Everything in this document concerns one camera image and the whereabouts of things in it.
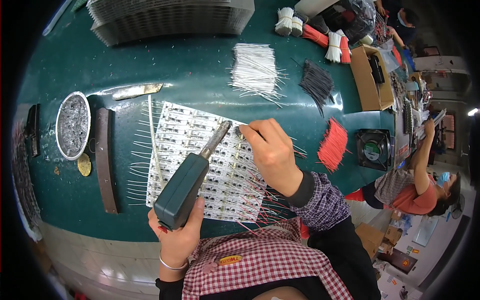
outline red checkered apron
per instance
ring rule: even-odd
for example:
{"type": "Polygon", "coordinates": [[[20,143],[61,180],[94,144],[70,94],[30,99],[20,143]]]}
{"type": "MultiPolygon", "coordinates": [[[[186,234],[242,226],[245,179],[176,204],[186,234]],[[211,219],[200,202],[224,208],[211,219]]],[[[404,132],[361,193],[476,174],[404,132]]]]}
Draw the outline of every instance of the red checkered apron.
{"type": "Polygon", "coordinates": [[[353,299],[325,254],[300,244],[300,218],[278,225],[200,240],[183,280],[182,300],[252,287],[283,279],[318,276],[332,299],[353,299]],[[209,260],[231,255],[242,259],[203,272],[209,260]]]}

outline purple checkered sleeve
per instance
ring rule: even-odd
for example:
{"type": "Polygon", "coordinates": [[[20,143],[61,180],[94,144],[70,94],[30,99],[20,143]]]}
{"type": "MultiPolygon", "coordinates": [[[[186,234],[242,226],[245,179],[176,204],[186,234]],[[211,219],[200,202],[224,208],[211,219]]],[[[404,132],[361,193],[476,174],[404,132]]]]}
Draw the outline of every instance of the purple checkered sleeve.
{"type": "Polygon", "coordinates": [[[332,185],[326,174],[311,172],[315,181],[313,196],[304,207],[290,206],[313,231],[329,230],[350,215],[350,210],[342,192],[332,185]]]}

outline orange shirt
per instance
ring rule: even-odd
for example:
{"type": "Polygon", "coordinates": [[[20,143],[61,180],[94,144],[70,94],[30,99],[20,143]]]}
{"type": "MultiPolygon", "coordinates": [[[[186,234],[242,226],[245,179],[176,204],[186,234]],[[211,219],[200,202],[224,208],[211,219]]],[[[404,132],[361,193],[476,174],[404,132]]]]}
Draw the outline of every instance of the orange shirt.
{"type": "Polygon", "coordinates": [[[418,196],[415,184],[409,184],[395,198],[393,206],[408,214],[425,215],[431,212],[437,204],[437,192],[432,182],[433,177],[428,177],[431,181],[422,195],[418,196]]]}

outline bundle of red wires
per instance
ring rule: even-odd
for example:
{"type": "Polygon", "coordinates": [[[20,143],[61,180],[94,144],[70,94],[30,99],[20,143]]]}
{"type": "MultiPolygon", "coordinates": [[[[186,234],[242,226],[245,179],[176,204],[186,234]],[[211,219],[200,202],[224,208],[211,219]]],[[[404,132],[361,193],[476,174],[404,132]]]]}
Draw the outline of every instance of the bundle of red wires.
{"type": "Polygon", "coordinates": [[[350,63],[350,53],[348,51],[348,41],[345,35],[342,35],[340,40],[340,50],[342,50],[342,56],[340,57],[341,63],[350,63]]]}
{"type": "Polygon", "coordinates": [[[320,163],[322,163],[330,173],[333,173],[338,170],[338,164],[341,164],[343,153],[348,151],[348,137],[345,128],[343,128],[335,118],[332,117],[329,122],[330,129],[327,129],[324,134],[325,139],[320,142],[317,155],[320,163]]]}
{"type": "Polygon", "coordinates": [[[393,55],[396,58],[396,61],[398,61],[398,64],[401,66],[402,65],[402,58],[400,57],[400,52],[398,52],[398,50],[396,49],[395,46],[393,46],[392,52],[393,52],[393,55]]]}
{"type": "Polygon", "coordinates": [[[323,48],[327,48],[328,46],[328,37],[326,35],[321,34],[319,31],[315,30],[313,27],[311,27],[308,24],[303,25],[302,36],[304,38],[311,39],[312,41],[322,46],[323,48]]]}

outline bundle of black wires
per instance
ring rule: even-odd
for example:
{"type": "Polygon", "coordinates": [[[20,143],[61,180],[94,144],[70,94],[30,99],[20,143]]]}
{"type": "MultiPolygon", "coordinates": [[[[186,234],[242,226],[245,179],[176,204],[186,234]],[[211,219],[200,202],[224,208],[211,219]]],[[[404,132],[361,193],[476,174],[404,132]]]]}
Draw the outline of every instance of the bundle of black wires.
{"type": "Polygon", "coordinates": [[[334,88],[332,76],[310,59],[305,60],[300,86],[313,98],[322,117],[326,99],[329,98],[332,103],[335,103],[331,95],[334,88]]]}
{"type": "Polygon", "coordinates": [[[306,15],[303,15],[297,11],[295,11],[293,15],[299,18],[300,20],[302,20],[304,24],[310,25],[315,30],[317,30],[318,32],[324,35],[328,35],[328,33],[330,32],[330,29],[325,24],[325,20],[321,15],[316,15],[313,18],[309,18],[306,15]]]}

